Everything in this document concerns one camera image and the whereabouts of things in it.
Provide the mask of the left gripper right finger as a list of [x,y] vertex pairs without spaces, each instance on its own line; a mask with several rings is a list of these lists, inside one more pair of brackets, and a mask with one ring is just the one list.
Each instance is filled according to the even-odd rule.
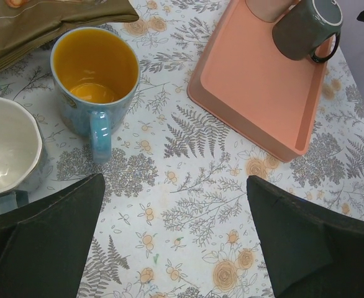
[[364,297],[364,221],[258,176],[247,197],[275,297]]

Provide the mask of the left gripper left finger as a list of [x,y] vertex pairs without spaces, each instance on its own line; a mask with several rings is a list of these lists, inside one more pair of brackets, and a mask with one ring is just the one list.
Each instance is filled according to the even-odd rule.
[[92,174],[0,215],[0,297],[76,297],[104,191]]

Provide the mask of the dark grey mug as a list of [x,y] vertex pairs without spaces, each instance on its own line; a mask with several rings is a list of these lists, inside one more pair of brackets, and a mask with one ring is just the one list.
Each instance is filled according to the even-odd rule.
[[[309,56],[316,63],[325,63],[337,51],[342,24],[343,15],[337,1],[299,1],[274,25],[272,37],[277,49],[290,60]],[[332,36],[335,36],[335,45],[331,53],[318,56],[317,48]]]

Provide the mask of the dark teal mug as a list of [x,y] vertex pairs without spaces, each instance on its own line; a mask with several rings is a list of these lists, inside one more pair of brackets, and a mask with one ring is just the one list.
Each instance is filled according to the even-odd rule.
[[34,116],[0,97],[0,214],[29,203],[47,176],[48,154]]

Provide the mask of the pink mug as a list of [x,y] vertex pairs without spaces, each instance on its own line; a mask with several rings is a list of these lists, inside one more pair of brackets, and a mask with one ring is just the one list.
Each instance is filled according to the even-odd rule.
[[295,6],[298,0],[246,0],[253,15],[262,21],[272,23]]

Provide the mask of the patterned blue mug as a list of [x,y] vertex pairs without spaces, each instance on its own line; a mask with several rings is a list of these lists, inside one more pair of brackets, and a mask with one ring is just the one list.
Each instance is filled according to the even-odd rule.
[[50,68],[62,121],[89,139],[95,163],[108,162],[112,134],[121,126],[139,85],[135,52],[108,30],[81,27],[56,41]]

